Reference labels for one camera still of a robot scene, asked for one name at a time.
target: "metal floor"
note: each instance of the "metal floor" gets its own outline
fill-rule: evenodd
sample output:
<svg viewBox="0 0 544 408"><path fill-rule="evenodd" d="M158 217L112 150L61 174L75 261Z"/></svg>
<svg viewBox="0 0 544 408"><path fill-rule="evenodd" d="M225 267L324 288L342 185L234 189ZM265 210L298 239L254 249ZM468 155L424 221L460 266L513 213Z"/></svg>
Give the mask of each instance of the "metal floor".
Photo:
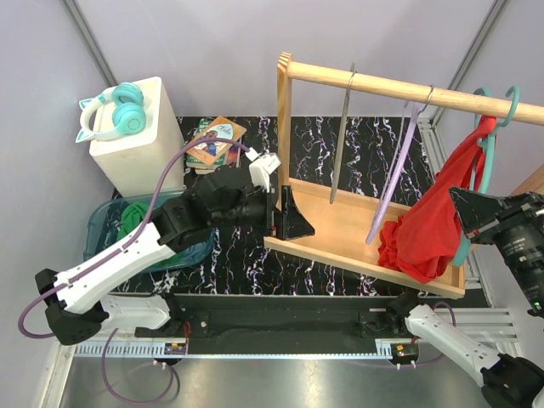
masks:
<svg viewBox="0 0 544 408"><path fill-rule="evenodd" d="M421 360L437 355L422 345ZM168 374L145 367L139 359L108 359L110 383L121 395L154 398L166 387ZM177 364L179 393L175 390L160 407L190 408L303 408L402 406L440 408L486 407L473 380L448 359L416 370L378 370L345 360L185 360ZM387 365L383 361L365 364ZM104 387L100 361L75 358L60 405L62 408L130 406L114 399Z"/></svg>

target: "teal headphones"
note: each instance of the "teal headphones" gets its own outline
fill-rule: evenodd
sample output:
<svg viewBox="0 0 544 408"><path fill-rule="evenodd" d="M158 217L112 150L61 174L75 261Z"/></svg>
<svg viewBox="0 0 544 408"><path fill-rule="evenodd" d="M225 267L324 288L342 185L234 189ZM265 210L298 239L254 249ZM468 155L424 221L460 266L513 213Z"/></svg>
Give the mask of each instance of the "teal headphones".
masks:
<svg viewBox="0 0 544 408"><path fill-rule="evenodd" d="M89 121L93 113L111 101L117 105L111 118L115 127L105 132L91 130ZM113 91L104 91L96 98L81 100L79 106L82 108L79 119L82 130L77 134L76 143L92 139L113 140L125 134L139 133L145 128L144 93L133 83L123 82Z"/></svg>

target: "red cloth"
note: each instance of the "red cloth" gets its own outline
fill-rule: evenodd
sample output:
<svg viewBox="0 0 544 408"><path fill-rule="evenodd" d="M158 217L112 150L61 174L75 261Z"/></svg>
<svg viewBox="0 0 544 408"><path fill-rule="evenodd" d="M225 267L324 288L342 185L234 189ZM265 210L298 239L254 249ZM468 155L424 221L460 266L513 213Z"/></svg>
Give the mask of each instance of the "red cloth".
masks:
<svg viewBox="0 0 544 408"><path fill-rule="evenodd" d="M455 257L461 225L448 189L468 188L474 159L478 160L474 188L479 187L485 156L478 139L495 128L496 119L483 116L479 126L457 147L437 175L436 182L398 222L388 221L380 231L378 264L406 272L422 283L441 276Z"/></svg>

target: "wooden rod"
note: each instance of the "wooden rod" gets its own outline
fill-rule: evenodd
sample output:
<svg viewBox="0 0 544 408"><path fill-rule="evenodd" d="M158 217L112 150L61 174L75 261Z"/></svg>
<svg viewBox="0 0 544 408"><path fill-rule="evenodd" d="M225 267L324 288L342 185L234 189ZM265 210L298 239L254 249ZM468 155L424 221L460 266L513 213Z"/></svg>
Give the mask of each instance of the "wooden rod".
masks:
<svg viewBox="0 0 544 408"><path fill-rule="evenodd" d="M287 75L292 79L301 81L346 88L352 73L291 60L287 65ZM417 85L365 74L355 74L350 88L354 91L412 100L423 104L427 102L431 92L431 87L427 85ZM428 103L434 106L493 117L506 117L512 104L510 100L506 99L487 98L441 88L434 89ZM519 103L513 120L544 126L544 107Z"/></svg>

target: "wooden rack base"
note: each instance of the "wooden rack base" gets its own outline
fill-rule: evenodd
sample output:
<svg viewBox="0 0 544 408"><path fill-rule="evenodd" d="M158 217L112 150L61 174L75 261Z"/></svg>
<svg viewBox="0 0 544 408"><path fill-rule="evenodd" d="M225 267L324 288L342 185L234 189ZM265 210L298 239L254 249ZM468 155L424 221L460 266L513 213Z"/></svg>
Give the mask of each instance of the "wooden rack base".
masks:
<svg viewBox="0 0 544 408"><path fill-rule="evenodd" d="M291 178L290 185L298 209L315 228L314 236L293 241L265 238L264 245L276 251L313 259L323 264L374 276L399 285L414 287L448 298L465 294L465 269L450 266L438 279L424 285L409 275L377 265L379 238L365 244L378 200L339 190L329 204L331 188ZM385 221L396 220L410 208L389 204Z"/></svg>

